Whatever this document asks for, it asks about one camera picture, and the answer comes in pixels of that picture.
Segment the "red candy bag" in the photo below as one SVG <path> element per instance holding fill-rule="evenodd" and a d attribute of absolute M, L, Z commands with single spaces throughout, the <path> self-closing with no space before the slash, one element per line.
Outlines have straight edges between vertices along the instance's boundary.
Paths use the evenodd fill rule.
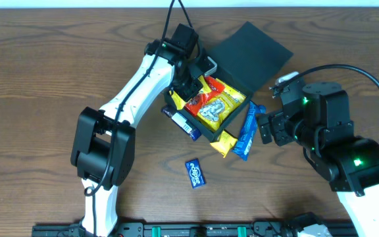
<path fill-rule="evenodd" d="M 185 109 L 194 117 L 197 116 L 199 110 L 212 98 L 222 93 L 225 89 L 225 85 L 216 78 L 211 76 L 200 76 L 198 80 L 202 84 L 202 88 L 199 93 L 185 105 Z"/>

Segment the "yellow snack packet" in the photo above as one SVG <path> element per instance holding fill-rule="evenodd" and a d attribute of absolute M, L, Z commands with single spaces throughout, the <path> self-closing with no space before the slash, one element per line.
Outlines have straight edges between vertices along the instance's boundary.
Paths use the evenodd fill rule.
<path fill-rule="evenodd" d="M 236 145 L 237 141 L 237 138 L 223 130 L 217 141 L 211 142 L 210 145 L 225 158 Z"/>
<path fill-rule="evenodd" d="M 184 98 L 180 96 L 176 90 L 170 90 L 168 92 L 177 110 L 181 110 L 184 107 L 187 107 L 190 111 L 196 111 L 204 102 L 206 102 L 206 99 L 208 98 L 208 94 L 211 93 L 212 90 L 209 87 L 208 83 L 206 82 L 204 76 L 200 76 L 196 80 L 196 82 L 201 82 L 203 84 L 203 88 L 194 98 L 192 98 L 189 101 L 184 101 Z"/>

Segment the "yellow Hacks candy bag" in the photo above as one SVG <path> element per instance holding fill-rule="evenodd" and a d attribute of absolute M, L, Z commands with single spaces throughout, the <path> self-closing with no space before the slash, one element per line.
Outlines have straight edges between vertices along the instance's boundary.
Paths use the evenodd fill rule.
<path fill-rule="evenodd" d="M 218 78 L 209 76 L 205 81 L 211 91 L 218 94 L 201 106 L 197 119 L 216 132 L 229 115 L 245 101 L 246 96 Z"/>

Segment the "dark green box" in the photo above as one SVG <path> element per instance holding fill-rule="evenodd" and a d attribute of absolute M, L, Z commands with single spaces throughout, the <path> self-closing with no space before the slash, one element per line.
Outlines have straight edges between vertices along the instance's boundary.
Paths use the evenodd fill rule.
<path fill-rule="evenodd" d="M 218 65 L 213 78 L 222 80 L 246 96 L 243 103 L 228 115 L 215 132 L 186 110 L 179 111 L 208 141 L 215 142 L 249 104 L 254 93 L 280 71 L 293 53 L 251 22 L 245 22 L 236 33 L 209 49 L 207 55 Z"/>

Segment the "blue Eclipse mint box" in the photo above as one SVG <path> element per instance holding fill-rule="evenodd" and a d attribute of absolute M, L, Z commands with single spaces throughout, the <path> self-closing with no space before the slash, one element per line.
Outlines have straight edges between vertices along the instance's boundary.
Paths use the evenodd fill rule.
<path fill-rule="evenodd" d="M 205 177 L 199 163 L 199 159 L 193 159 L 186 162 L 186 170 L 193 189 L 206 185 Z"/>

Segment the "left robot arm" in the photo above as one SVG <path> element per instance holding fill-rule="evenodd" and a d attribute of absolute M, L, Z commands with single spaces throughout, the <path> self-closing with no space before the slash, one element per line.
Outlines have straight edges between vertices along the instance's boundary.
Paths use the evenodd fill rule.
<path fill-rule="evenodd" d="M 114 98 L 80 113 L 70 162 L 86 197 L 81 236 L 108 236 L 114 230 L 118 187 L 135 158 L 136 128 L 156 97 L 170 89 L 187 102 L 202 89 L 202 73 L 190 57 L 197 48 L 198 34 L 179 24 L 171 38 L 147 45 L 138 70 Z"/>

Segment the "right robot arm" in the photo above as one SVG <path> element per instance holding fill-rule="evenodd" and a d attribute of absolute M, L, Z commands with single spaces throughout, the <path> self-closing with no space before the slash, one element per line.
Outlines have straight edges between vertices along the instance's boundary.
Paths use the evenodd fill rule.
<path fill-rule="evenodd" d="M 296 142 L 325 179 L 359 236 L 379 236 L 379 144 L 356 136 L 349 97 L 335 82 L 279 79 L 282 108 L 257 119 L 262 142 Z"/>

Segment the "blue snack bar wrapper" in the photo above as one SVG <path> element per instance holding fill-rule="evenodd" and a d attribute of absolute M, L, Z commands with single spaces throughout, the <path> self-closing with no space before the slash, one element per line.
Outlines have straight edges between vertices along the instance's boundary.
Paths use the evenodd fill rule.
<path fill-rule="evenodd" d="M 256 131 L 258 129 L 257 116 L 266 113 L 264 105 L 257 105 L 254 102 L 249 102 L 249 108 L 245 117 L 245 122 L 240 130 L 238 140 L 233 148 L 233 152 L 238 155 L 243 161 L 248 160 L 249 152 L 253 144 Z"/>

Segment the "dark blue snack bar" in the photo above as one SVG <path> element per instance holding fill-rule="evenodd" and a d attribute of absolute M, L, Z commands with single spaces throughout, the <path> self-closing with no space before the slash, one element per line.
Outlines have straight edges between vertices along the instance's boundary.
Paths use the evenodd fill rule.
<path fill-rule="evenodd" d="M 174 107 L 165 105 L 161 112 L 179 126 L 194 142 L 201 136 L 201 132 L 186 117 L 178 112 Z"/>

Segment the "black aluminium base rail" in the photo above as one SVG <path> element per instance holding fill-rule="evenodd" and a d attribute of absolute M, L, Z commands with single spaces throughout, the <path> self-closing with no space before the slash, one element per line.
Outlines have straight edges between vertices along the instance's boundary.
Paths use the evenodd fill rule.
<path fill-rule="evenodd" d="M 314 213 L 286 220 L 257 219 L 230 223 L 145 223 L 122 222 L 109 236 L 120 237 L 359 237 L 352 221 L 327 221 Z"/>

